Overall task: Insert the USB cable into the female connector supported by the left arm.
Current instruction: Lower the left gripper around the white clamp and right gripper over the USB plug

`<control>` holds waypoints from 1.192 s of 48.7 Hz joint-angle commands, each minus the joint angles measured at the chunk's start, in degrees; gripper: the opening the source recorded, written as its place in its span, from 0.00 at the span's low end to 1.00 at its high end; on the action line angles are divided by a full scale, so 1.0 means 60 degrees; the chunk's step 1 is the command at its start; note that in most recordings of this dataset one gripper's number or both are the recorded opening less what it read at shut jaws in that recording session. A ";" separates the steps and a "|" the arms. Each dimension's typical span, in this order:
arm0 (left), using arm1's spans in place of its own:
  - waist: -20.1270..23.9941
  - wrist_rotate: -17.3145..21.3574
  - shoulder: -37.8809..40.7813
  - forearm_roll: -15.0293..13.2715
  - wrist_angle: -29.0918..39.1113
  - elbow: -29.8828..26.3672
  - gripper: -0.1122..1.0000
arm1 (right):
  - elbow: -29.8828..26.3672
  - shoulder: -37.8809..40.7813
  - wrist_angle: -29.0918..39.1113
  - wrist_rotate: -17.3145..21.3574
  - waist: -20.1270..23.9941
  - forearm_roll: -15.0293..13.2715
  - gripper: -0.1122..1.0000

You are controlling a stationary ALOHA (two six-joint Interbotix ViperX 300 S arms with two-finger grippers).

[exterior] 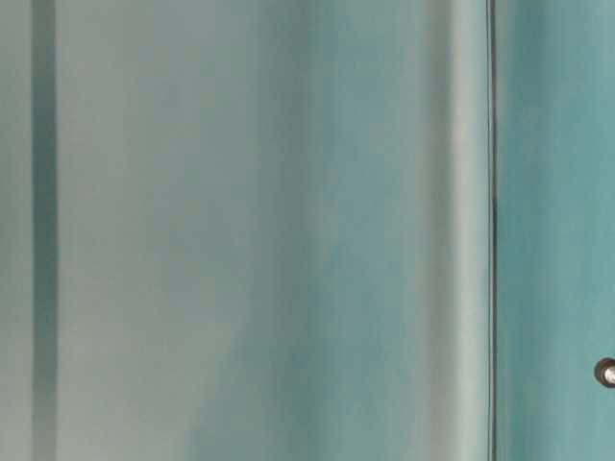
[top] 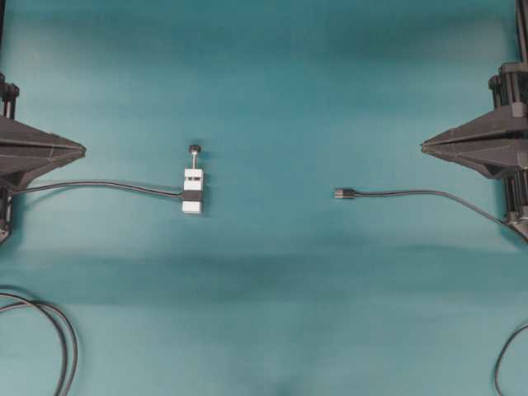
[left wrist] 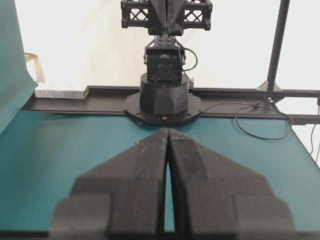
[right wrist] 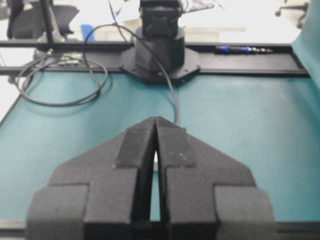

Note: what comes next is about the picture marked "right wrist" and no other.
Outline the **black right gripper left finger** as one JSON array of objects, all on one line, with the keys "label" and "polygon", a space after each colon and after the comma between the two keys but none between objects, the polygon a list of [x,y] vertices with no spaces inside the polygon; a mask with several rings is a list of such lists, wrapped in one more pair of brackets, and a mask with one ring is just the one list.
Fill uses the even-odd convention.
[{"label": "black right gripper left finger", "polygon": [[131,240],[148,217],[156,119],[60,164],[28,209],[29,240]]}]

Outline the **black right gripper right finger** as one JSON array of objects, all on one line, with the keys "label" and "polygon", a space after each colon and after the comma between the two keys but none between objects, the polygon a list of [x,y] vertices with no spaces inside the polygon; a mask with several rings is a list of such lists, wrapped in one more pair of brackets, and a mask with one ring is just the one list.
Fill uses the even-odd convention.
[{"label": "black right gripper right finger", "polygon": [[155,118],[161,216],[171,240],[275,240],[274,211],[251,170]]}]

